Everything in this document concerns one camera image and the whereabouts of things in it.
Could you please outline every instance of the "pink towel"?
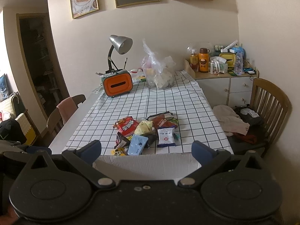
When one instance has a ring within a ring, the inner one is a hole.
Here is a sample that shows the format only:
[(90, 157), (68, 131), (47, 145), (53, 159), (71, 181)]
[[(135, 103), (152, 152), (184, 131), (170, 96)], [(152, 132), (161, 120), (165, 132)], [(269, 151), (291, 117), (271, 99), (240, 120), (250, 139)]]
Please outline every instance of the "pink towel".
[(77, 106), (76, 106), (75, 102), (73, 101), (72, 97), (68, 97), (68, 98), (62, 100), (62, 102), (57, 105), (57, 108), (61, 115), (63, 124), (66, 124), (66, 122), (70, 119), (70, 117), (77, 110)]

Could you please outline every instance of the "wooden chair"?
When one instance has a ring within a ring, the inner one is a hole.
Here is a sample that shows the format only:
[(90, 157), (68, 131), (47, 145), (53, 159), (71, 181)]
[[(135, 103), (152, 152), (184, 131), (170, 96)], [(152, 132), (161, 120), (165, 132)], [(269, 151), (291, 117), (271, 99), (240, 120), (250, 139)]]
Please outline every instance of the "wooden chair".
[[(84, 95), (76, 95), (73, 96), (72, 99), (78, 108), (78, 104), (83, 103), (86, 100), (86, 97)], [(48, 118), (47, 129), (50, 134), (55, 137), (63, 126), (64, 125), (62, 123), (62, 117), (59, 113), (59, 110), (58, 108), (55, 108), (55, 110), (50, 114)]]
[(248, 150), (264, 147), (262, 157), (270, 145), (277, 140), (292, 111), (292, 105), (286, 94), (276, 85), (265, 79), (254, 79), (250, 108), (256, 111), (264, 120), (263, 125), (250, 127), (249, 133), (258, 138), (257, 144), (251, 145), (229, 137), (228, 141), (235, 154), (244, 154)]

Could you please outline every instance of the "cabinet drawer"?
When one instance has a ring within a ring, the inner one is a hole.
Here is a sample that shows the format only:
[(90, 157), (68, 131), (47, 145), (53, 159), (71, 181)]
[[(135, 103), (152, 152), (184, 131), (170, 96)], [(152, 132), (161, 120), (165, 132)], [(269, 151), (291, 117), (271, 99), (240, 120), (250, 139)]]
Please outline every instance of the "cabinet drawer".
[(252, 93), (252, 91), (230, 93), (228, 106), (229, 107), (235, 107), (235, 106), (239, 107), (239, 106), (243, 106), (245, 104), (250, 104), (251, 93)]
[(230, 93), (252, 91), (253, 77), (232, 77)]
[(229, 78), (199, 79), (196, 80), (213, 108), (217, 105), (226, 105), (229, 87)]

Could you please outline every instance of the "dining table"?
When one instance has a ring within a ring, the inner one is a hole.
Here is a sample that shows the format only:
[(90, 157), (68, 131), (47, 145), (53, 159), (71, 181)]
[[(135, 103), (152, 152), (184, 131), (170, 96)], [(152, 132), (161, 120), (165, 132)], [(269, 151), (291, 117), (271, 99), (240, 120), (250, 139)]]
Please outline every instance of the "dining table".
[(119, 119), (131, 116), (137, 122), (148, 116), (169, 111), (178, 119), (175, 146), (158, 147), (155, 141), (142, 155), (189, 153), (198, 140), (210, 148), (225, 149), (233, 154), (227, 136), (199, 87), (186, 72), (175, 71), (174, 84), (167, 89), (151, 88), (146, 82), (134, 84), (128, 94), (108, 97), (104, 90), (93, 91), (63, 126), (49, 148), (60, 154), (69, 148), (80, 149), (93, 140), (101, 142), (101, 155), (112, 155)]

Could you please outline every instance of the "doorway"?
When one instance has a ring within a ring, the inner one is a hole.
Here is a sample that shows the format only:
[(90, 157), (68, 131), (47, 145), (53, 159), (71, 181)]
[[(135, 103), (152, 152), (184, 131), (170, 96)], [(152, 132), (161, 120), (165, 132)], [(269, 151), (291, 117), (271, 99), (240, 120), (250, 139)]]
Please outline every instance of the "doorway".
[(69, 93), (57, 59), (48, 14), (17, 14), (21, 52), (46, 120)]

